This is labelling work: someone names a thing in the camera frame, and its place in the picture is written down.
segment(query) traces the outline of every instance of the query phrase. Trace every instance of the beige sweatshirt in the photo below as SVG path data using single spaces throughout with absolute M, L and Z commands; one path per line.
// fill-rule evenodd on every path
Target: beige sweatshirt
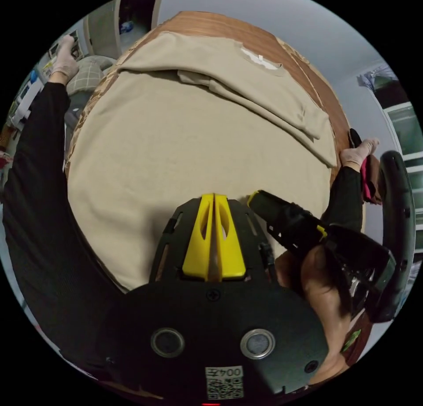
M 119 71 L 179 70 L 182 82 L 207 86 L 281 127 L 328 167 L 337 165 L 328 115 L 281 64 L 255 63 L 242 43 L 223 37 L 163 32 L 137 50 Z

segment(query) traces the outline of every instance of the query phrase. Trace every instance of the doorway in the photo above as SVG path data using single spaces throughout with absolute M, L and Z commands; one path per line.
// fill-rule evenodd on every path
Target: doorway
M 119 31 L 122 53 L 151 30 L 156 0 L 121 0 Z

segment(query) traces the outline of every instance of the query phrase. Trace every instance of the floor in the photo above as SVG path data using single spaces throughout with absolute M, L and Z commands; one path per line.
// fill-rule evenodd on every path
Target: floor
M 144 37 L 147 33 L 147 26 L 139 22 L 134 22 L 134 28 L 129 33 L 123 33 L 120 35 L 122 53 L 126 52 L 137 40 Z

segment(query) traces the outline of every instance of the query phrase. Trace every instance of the person's arm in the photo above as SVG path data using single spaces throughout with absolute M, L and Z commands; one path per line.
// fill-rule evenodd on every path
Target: person's arm
M 90 372 L 96 332 L 122 293 L 97 266 L 67 201 L 63 174 L 66 87 L 47 83 L 17 145 L 3 224 L 19 288 L 45 335 Z

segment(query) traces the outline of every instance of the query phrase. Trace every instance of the white wall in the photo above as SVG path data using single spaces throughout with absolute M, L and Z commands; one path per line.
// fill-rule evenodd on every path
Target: white wall
M 249 22 L 290 44 L 332 84 L 381 60 L 349 24 L 311 0 L 162 0 L 158 23 L 180 11 L 208 11 Z
M 376 65 L 363 67 L 358 71 L 358 74 L 384 64 L 381 61 Z M 380 145 L 375 153 L 378 159 L 387 150 L 398 150 L 392 136 L 394 130 L 386 119 L 380 104 L 367 87 L 362 87 L 358 84 L 357 75 L 349 76 L 343 81 L 334 84 L 333 89 L 339 98 L 351 127 L 358 131 L 360 137 L 362 139 L 377 137 L 380 140 Z M 365 232 L 369 237 L 372 237 L 379 243 L 382 242 L 383 224 L 381 206 L 366 205 Z

